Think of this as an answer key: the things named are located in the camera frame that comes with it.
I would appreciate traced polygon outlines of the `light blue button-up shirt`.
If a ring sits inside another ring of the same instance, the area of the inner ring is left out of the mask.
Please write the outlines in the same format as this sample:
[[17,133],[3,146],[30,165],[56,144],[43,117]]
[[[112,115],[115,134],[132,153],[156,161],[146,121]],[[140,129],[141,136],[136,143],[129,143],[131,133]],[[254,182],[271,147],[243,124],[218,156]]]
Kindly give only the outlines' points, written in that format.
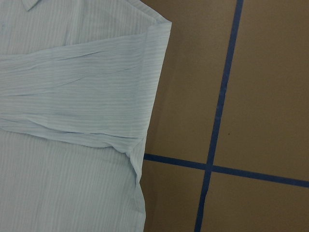
[[139,0],[1,1],[1,231],[144,230],[170,30]]

